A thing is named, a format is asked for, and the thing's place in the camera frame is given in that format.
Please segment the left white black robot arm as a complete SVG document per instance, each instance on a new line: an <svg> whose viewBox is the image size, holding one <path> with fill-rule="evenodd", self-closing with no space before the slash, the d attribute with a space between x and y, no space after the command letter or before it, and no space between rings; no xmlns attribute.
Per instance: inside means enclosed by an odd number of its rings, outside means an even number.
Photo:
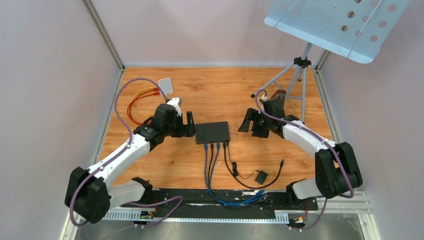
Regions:
<svg viewBox="0 0 424 240"><path fill-rule="evenodd" d="M149 184L140 177L129 182L113 185L113 182L135 161L152 152L166 137L193 137L196 134L194 116L186 112L187 123L183 123L181 105L173 100L161 103L152 117L130 132L129 138L110 155L83 169L76 167L69 176L64 204L71 218L75 214L85 222L73 224L82 227L102 220L110 209L130 202L149 206L153 193Z"/></svg>

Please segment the black network switch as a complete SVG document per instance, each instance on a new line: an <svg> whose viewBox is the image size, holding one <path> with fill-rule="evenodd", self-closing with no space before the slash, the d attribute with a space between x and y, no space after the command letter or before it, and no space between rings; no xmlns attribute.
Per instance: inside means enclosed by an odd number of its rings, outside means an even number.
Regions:
<svg viewBox="0 0 424 240"><path fill-rule="evenodd" d="M197 145L229 142L230 130L227 121L197 123L195 141Z"/></svg>

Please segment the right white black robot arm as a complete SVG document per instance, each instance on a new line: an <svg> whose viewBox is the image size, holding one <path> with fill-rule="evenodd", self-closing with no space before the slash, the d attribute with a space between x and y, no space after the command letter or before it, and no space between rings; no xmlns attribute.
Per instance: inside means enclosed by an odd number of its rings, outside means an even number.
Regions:
<svg viewBox="0 0 424 240"><path fill-rule="evenodd" d="M347 142L328 140L308 128L298 117L286 115L276 98L262 101L262 106L259 110L247 109L238 131L252 131L252 136L259 138L268 138L274 133L314 158L315 176L290 183L286 187L286 204L298 209L307 198L352 198L353 190L363 184L353 147Z"/></svg>

